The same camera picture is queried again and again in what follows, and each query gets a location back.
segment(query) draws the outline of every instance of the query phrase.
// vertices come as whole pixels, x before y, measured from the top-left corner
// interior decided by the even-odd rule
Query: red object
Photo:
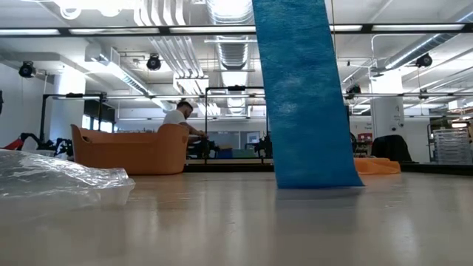
[[[358,141],[360,142],[372,142],[372,133],[361,133],[358,134]]]
[[[17,139],[15,141],[13,141],[12,143],[6,145],[3,149],[7,149],[7,150],[11,150],[11,151],[14,151],[16,150],[18,147],[20,146],[23,146],[24,142],[20,139]]]

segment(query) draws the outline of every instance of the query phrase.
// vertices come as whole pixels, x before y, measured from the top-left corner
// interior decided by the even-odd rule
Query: orange cloth
[[[184,126],[162,125],[157,133],[106,133],[71,127],[74,160],[81,165],[124,168],[129,175],[177,174],[184,169],[189,136]]]
[[[355,158],[356,171],[359,174],[400,174],[398,162],[386,158]]]

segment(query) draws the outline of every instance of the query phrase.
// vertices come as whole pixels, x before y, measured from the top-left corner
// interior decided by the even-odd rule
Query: gray concrete floor
[[[0,265],[473,265],[473,178],[314,191],[278,191],[268,173],[135,180],[123,208],[0,228]]]

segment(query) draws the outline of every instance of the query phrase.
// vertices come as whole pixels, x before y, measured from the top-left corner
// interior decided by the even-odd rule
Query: blue fabric strip
[[[280,188],[361,186],[324,0],[253,0]]]

